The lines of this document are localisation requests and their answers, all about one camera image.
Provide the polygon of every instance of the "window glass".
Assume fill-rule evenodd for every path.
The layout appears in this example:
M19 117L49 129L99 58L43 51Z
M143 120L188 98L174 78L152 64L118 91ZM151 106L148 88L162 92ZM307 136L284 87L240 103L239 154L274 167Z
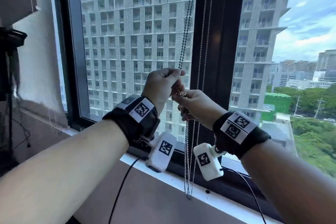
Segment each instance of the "window glass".
M88 87L103 105L90 102L90 113L102 116L107 107L131 94L141 94L147 76L160 68L177 68L189 0L81 0ZM190 85L195 0L191 9L182 82ZM184 142L185 123L171 100L161 116L159 132L170 131Z
M335 0L244 0L230 102L231 111L332 177L335 9Z

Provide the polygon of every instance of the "sky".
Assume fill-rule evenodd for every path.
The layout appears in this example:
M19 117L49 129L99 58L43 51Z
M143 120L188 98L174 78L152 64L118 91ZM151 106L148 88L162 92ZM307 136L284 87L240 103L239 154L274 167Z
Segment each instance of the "sky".
M279 26L272 61L317 61L319 52L336 49L336 0L289 0Z

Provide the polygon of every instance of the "black window frame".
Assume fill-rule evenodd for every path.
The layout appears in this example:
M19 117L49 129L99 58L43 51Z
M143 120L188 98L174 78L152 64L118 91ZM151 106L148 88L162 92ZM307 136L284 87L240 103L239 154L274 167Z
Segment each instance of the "black window frame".
M212 2L204 92L212 100L228 110L243 0L213 0ZM82 16L71 17L71 14L76 11L79 11L80 15L82 14L80 10L80 0L55 0L55 3L61 46L61 60L65 79L66 101L68 104L66 115L69 126L81 131L82 129L93 125L99 119L93 117L93 115L83 117L81 116L80 111L81 107L89 107L89 99L80 97L80 94L84 94L84 96L88 95ZM210 0L207 0L207 14L209 12L209 3ZM200 51L200 32L202 30L203 10L204 0L196 0L193 56L191 61L191 89L195 89L197 84L199 55L196 54ZM207 31L207 23L208 21L206 20L204 25L205 34ZM204 37L203 41L202 64L204 64L205 39L206 37ZM189 135L192 135L192 129L193 124L191 122L188 130ZM189 145L191 145L191 136L188 138L188 141L190 142ZM210 130L200 126L199 144L204 142L214 144L214 137ZM184 177L184 152L182 151L181 145L177 148L181 150L176 150L174 152L167 171L179 175L180 177ZM142 160L146 160L149 151L150 148L148 146L139 144L129 147L127 153ZM241 168L237 169L235 167L234 169L244 175L244 170ZM252 179L249 176L245 176L245 178L253 189L263 214L283 222L275 208L266 200ZM255 204L249 187L237 173L230 169L225 171L224 176L206 182L197 166L195 171L195 184L258 211L258 207Z

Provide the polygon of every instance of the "person's right hand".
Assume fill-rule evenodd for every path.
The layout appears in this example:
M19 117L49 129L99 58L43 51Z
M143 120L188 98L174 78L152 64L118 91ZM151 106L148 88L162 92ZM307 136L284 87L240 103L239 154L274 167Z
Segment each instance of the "person's right hand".
M179 103L183 121L197 120L206 128L212 130L212 126L227 111L212 101L201 90L185 90L187 97L172 95L172 100Z

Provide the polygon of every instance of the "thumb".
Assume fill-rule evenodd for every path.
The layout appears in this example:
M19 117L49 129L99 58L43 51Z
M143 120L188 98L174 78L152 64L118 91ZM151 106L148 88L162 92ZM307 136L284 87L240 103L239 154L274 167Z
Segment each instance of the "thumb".
M180 69L174 69L174 71L169 76L167 76L165 79L169 81L170 86L173 86L174 83L179 79L180 74L181 74Z
M188 108L191 102L190 98L182 97L182 96L175 95L175 94L171 96L171 99L177 102L178 104L183 105L186 108Z

